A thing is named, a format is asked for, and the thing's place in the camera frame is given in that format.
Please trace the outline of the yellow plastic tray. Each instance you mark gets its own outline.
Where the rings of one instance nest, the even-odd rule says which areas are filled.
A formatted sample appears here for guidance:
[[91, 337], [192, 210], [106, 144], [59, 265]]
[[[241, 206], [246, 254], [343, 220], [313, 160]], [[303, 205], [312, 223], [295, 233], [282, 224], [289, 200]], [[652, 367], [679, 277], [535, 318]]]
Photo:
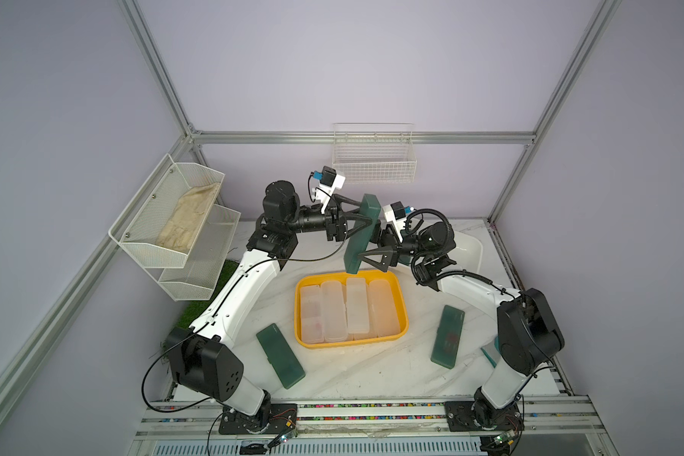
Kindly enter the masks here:
[[294, 335], [307, 349], [393, 341], [409, 328], [399, 280], [390, 272], [304, 277], [294, 307]]

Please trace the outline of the green pencil case back angled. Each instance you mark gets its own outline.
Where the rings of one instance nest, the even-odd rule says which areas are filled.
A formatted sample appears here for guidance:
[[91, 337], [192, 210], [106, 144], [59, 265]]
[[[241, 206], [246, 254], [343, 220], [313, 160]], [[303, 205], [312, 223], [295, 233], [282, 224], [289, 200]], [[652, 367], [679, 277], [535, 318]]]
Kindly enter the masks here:
[[357, 255], [367, 251], [381, 213], [381, 204], [375, 195], [365, 194], [361, 203], [362, 206], [357, 215], [361, 216], [361, 219], [370, 219], [372, 225], [349, 238], [344, 254], [344, 265], [346, 273], [350, 275], [356, 275], [359, 271], [362, 261], [357, 258]]

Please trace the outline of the white plastic storage box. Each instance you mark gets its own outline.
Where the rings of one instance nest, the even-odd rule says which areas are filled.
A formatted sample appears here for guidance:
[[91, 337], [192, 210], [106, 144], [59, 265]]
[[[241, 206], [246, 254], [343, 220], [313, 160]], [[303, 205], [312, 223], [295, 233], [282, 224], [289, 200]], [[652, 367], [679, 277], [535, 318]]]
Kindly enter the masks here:
[[[423, 229], [428, 226], [424, 225], [424, 221], [422, 218], [418, 218], [418, 220], [406, 222], [405, 228], [403, 229], [402, 233], [404, 236], [408, 233], [415, 233], [419, 229]], [[480, 271], [482, 257], [484, 253], [484, 247], [482, 243], [471, 235], [455, 231], [453, 228], [452, 230], [455, 235], [456, 247], [448, 253], [448, 256], [455, 261], [455, 264], [446, 266], [443, 269], [443, 272], [446, 269], [453, 268], [454, 270], [465, 270], [469, 273], [478, 274]]]

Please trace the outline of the clear pencil case pink pen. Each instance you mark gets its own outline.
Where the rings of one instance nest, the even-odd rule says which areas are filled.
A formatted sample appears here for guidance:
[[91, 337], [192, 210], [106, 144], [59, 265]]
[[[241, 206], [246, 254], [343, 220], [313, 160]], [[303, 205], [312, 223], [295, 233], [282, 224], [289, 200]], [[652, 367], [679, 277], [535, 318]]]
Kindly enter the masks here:
[[300, 336], [303, 343], [324, 341], [322, 291], [319, 285], [305, 286], [300, 291]]

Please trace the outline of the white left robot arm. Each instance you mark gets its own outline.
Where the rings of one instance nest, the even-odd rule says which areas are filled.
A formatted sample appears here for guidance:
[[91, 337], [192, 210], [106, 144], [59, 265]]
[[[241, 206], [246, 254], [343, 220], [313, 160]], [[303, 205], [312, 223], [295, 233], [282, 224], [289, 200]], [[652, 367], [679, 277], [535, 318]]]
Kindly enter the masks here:
[[375, 224], [358, 201], [320, 188], [312, 205], [301, 204], [286, 180], [269, 184], [246, 251], [231, 279], [186, 329], [174, 329], [163, 354], [175, 383], [224, 407], [222, 419], [260, 433], [271, 421], [271, 396], [244, 375], [233, 352], [241, 326], [264, 289], [293, 260], [301, 233], [322, 232], [330, 241], [356, 239]]

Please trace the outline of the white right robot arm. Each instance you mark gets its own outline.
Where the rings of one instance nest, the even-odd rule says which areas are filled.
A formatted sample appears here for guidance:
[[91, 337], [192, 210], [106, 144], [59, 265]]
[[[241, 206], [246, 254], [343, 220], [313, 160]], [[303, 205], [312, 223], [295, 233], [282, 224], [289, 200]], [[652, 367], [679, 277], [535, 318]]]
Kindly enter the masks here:
[[475, 391], [469, 409], [450, 412], [452, 420], [463, 420], [466, 431], [493, 431], [513, 420], [520, 393], [539, 368], [564, 348], [564, 336], [543, 292], [507, 289], [483, 275], [454, 269], [455, 261], [448, 255], [456, 247], [454, 238], [444, 220], [426, 228], [411, 228], [404, 222], [402, 230], [378, 222], [370, 241], [376, 247], [357, 258], [385, 272], [406, 257], [418, 285], [459, 298], [494, 320], [500, 359]]

